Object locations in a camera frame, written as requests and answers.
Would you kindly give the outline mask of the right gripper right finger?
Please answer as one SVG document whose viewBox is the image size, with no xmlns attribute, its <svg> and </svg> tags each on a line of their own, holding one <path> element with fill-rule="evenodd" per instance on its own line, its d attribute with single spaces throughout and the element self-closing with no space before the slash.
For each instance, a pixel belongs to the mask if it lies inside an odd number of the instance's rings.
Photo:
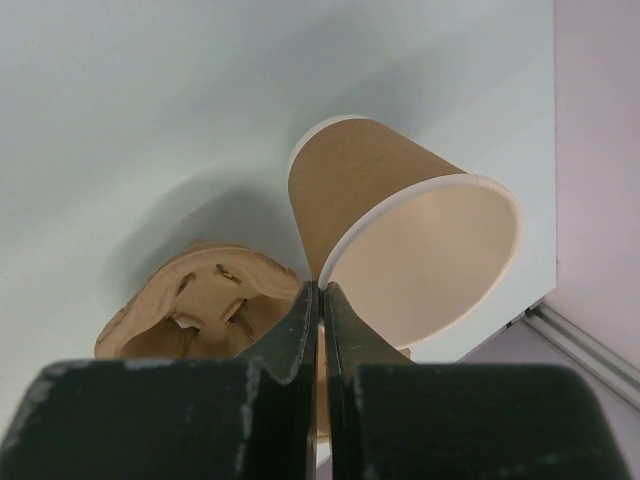
<svg viewBox="0 0 640 480">
<path fill-rule="evenodd" d="M 418 364 L 322 296 L 337 479 L 626 479 L 600 404 L 555 365 Z"/>
</svg>

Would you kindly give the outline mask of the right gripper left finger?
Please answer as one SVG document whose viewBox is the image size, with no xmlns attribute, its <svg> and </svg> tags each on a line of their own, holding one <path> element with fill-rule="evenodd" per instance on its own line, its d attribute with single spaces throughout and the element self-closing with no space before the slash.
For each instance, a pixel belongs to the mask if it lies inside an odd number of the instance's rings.
<svg viewBox="0 0 640 480">
<path fill-rule="evenodd" d="M 319 290 L 232 359 L 43 368 L 1 444 L 5 479 L 311 479 Z"/>
</svg>

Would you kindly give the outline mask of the brown paper cup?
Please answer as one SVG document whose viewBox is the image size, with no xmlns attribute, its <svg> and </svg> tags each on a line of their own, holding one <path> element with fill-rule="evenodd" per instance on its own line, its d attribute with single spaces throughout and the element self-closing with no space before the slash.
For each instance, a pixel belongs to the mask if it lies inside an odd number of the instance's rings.
<svg viewBox="0 0 640 480">
<path fill-rule="evenodd" d="M 300 138 L 288 195 L 314 280 L 339 285 L 399 349 L 473 311 L 521 240 L 521 209 L 506 187 L 363 116 L 326 119 Z"/>
</svg>

